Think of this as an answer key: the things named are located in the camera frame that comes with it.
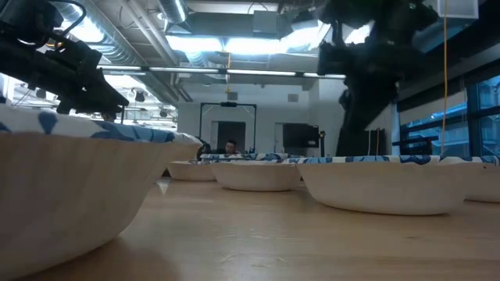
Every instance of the person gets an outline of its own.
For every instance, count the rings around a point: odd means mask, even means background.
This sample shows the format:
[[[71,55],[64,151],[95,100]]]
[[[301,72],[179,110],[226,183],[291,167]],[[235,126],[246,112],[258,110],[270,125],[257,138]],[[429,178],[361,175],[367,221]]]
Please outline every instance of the person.
[[[115,120],[116,120],[116,113],[102,113],[102,118],[104,119],[104,121],[106,122],[111,122],[111,123],[114,123]]]
[[[235,140],[228,140],[226,143],[226,154],[237,154],[238,152],[236,151],[236,141]]]

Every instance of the white paper bowl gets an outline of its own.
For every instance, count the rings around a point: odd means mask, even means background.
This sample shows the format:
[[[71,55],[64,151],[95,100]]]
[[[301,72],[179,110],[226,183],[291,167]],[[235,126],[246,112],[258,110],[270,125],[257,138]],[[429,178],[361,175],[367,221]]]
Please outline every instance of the white paper bowl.
[[[0,133],[0,280],[68,261],[116,237],[167,163],[198,147]]]
[[[500,203],[500,167],[491,163],[457,165],[463,184],[469,191],[467,200]]]
[[[174,180],[214,181],[209,163],[193,161],[175,161],[167,166]]]
[[[298,164],[319,202],[335,208],[393,215],[436,215],[458,208],[467,195],[454,165],[345,162]]]
[[[210,165],[217,182],[225,188],[244,191],[285,191],[300,187],[295,164],[239,161]]]

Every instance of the wooden table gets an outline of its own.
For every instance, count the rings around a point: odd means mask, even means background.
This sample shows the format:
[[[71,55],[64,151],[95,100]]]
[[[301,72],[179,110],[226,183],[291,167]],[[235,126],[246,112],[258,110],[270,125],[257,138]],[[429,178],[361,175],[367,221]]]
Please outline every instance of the wooden table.
[[[371,215],[172,182],[112,242],[23,280],[500,280],[500,205]]]

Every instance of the ceiling pipe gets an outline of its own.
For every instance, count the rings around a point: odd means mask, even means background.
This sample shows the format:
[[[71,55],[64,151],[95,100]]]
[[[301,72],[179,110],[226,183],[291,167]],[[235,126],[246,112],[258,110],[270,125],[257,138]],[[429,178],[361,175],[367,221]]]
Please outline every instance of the ceiling pipe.
[[[87,18],[105,35],[101,47],[94,48],[101,52],[113,65],[146,66],[146,61],[130,45],[125,37],[118,31],[114,24],[102,13],[91,0],[74,0],[85,6]],[[66,3],[55,2],[53,5],[61,12],[62,17],[69,22],[74,22],[80,17],[80,10],[76,6]],[[160,101],[176,105],[179,97],[163,84],[154,74],[148,74],[137,78],[144,83],[148,90]]]
[[[142,18],[142,20],[144,20],[146,25],[149,27],[149,30],[151,31],[151,33],[153,33],[153,36],[155,36],[156,40],[158,40],[158,42],[162,46],[163,50],[165,50],[165,52],[170,57],[172,64],[177,66],[179,64],[179,62],[177,61],[177,57],[175,55],[175,52],[170,47],[169,42],[166,40],[165,34],[161,34],[158,31],[156,25],[149,19],[148,14],[144,10],[144,8],[138,4],[137,0],[128,0],[128,2],[132,6],[132,8],[134,8],[134,11],[137,13],[137,15],[140,16]]]
[[[187,60],[193,67],[217,68],[217,65],[215,63],[212,63],[207,59],[206,54],[204,52],[185,52],[184,54],[186,55]],[[206,74],[206,75],[215,78],[217,80],[225,80],[227,77],[226,75],[220,75],[220,74]]]
[[[188,17],[188,6],[184,0],[158,0],[158,4],[169,23],[183,23]]]
[[[170,58],[169,54],[166,52],[164,48],[162,48],[158,41],[153,38],[153,36],[146,30],[146,26],[141,22],[139,19],[138,15],[135,13],[135,11],[130,7],[129,3],[127,0],[120,0],[120,4],[123,7],[123,10],[129,14],[129,16],[132,18],[134,23],[139,27],[139,30],[143,33],[144,36],[148,39],[148,41],[151,43],[153,48],[159,53],[159,55],[162,57],[162,59],[169,65],[175,65],[173,63],[173,60]]]
[[[122,6],[125,9],[125,12],[128,12],[132,17],[132,20],[137,24],[143,35],[146,36],[148,41],[151,43],[153,48],[161,55],[162,59],[170,65],[177,65],[177,57],[170,47],[168,41],[166,40],[164,35],[161,35],[160,32],[156,29],[156,25],[149,19],[146,11],[138,4],[136,0],[120,0]],[[153,34],[155,38],[151,36],[151,33],[146,29],[146,26],[141,22],[141,19],[144,20],[146,25],[149,27],[149,30]],[[180,86],[175,83],[167,84],[167,87],[170,90],[174,91],[177,96],[182,97],[185,101],[193,101],[193,99],[189,96],[185,91],[180,90]]]
[[[184,87],[180,83],[179,73],[172,73],[170,75],[170,81],[171,81],[171,84],[174,85],[174,87],[176,87],[176,89],[179,91],[179,94],[182,94],[183,96],[185,96],[189,102],[193,102],[193,99],[191,98],[191,96],[188,94],[188,92],[184,89]]]

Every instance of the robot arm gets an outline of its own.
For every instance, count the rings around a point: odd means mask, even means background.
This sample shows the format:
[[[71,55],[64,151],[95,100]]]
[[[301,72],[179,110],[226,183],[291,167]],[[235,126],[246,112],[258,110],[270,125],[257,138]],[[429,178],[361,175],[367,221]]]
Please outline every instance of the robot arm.
[[[68,114],[72,108],[88,113],[121,112],[120,106],[129,102],[97,69],[102,54],[82,41],[66,39],[69,30],[54,33],[62,22],[60,13],[46,0],[0,0],[0,72],[28,83],[31,90],[39,87],[57,94],[58,113]],[[50,39],[60,43],[54,51],[37,51]]]
[[[424,55],[412,46],[418,30],[438,20],[423,0],[330,0],[320,19],[334,28],[333,44],[320,45],[318,74],[346,75],[343,127],[364,130],[398,95],[396,83],[421,70]],[[345,44],[342,24],[373,22],[362,44]]]

